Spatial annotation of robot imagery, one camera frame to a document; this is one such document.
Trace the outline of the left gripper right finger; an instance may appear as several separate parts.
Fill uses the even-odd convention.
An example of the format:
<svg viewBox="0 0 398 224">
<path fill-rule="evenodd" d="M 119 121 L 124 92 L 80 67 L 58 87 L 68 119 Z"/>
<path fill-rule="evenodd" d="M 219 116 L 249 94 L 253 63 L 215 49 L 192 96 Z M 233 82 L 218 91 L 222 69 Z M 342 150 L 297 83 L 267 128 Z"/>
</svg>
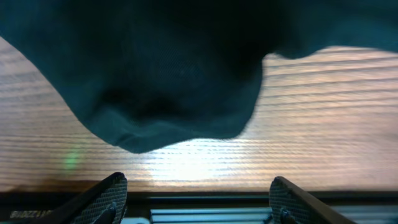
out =
<svg viewBox="0 0 398 224">
<path fill-rule="evenodd" d="M 281 176 L 271 183 L 269 205 L 275 224 L 355 224 Z"/>
</svg>

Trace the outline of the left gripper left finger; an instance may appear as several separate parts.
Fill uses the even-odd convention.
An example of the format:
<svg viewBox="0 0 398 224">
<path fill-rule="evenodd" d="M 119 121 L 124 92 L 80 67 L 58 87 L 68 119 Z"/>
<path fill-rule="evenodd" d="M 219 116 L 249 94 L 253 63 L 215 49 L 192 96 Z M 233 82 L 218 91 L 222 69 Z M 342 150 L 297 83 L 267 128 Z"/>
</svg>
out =
<svg viewBox="0 0 398 224">
<path fill-rule="evenodd" d="M 126 211 L 127 179 L 115 172 L 37 220 L 37 224 L 120 224 Z"/>
</svg>

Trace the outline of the black t-shirt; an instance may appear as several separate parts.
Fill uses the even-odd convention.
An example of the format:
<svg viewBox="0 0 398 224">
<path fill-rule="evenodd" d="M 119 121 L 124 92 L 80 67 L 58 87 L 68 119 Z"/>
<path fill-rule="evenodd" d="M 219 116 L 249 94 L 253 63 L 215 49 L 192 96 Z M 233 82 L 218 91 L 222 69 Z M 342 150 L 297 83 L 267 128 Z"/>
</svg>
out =
<svg viewBox="0 0 398 224">
<path fill-rule="evenodd" d="M 1 37 L 93 134 L 143 153 L 239 135 L 267 54 L 395 52 L 397 2 L 2 0 Z"/>
</svg>

